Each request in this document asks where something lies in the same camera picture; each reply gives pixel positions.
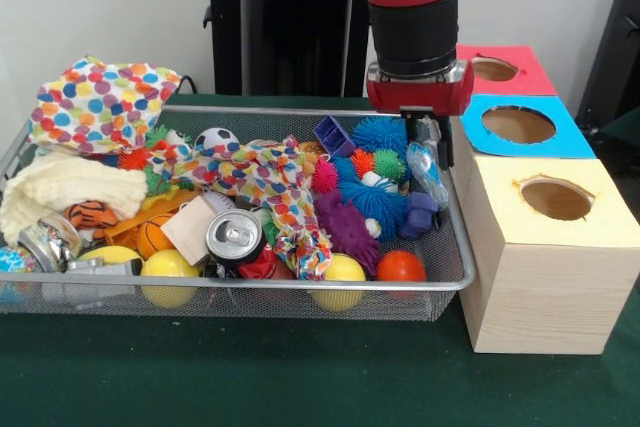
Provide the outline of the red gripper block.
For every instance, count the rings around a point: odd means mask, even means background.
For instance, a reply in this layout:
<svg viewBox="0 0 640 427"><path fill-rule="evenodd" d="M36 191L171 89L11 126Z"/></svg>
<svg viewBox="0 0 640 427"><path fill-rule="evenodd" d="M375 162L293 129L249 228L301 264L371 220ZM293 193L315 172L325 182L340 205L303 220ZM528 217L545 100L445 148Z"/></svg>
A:
<svg viewBox="0 0 640 427"><path fill-rule="evenodd" d="M430 113L437 119L439 166L454 165L452 131L449 116L462 115L469 106L474 86L471 62L457 60L450 68L429 76L393 77L383 72L377 62L369 65L366 76L370 104L382 113L404 112L407 142L418 137L419 116Z"/></svg>

